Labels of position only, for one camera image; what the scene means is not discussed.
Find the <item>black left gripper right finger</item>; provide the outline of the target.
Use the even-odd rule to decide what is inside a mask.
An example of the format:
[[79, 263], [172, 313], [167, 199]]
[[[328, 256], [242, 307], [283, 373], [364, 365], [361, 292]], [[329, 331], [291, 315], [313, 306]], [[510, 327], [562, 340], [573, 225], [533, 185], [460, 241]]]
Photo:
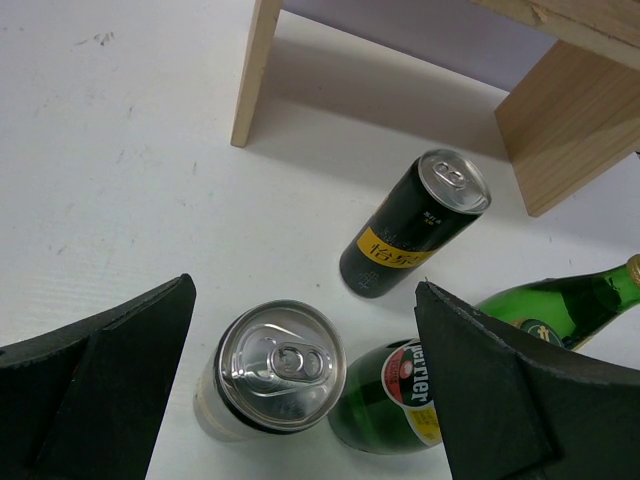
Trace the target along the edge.
[[639, 373], [423, 281], [415, 317], [455, 479], [636, 479]]

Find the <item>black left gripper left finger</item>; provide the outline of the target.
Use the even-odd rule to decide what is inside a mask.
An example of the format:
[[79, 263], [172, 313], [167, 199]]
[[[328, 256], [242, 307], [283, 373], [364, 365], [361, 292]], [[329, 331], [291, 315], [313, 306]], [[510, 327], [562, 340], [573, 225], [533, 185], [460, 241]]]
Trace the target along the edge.
[[195, 300], [183, 274], [2, 346], [2, 478], [145, 478]]

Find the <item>black gold band can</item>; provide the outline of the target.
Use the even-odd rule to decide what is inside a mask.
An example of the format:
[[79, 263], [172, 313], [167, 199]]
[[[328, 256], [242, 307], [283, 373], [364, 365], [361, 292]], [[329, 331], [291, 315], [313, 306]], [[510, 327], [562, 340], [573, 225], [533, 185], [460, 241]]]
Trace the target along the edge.
[[339, 400], [347, 365], [335, 326], [319, 310], [295, 300], [263, 303], [221, 336], [196, 384], [196, 420], [226, 442], [307, 430]]

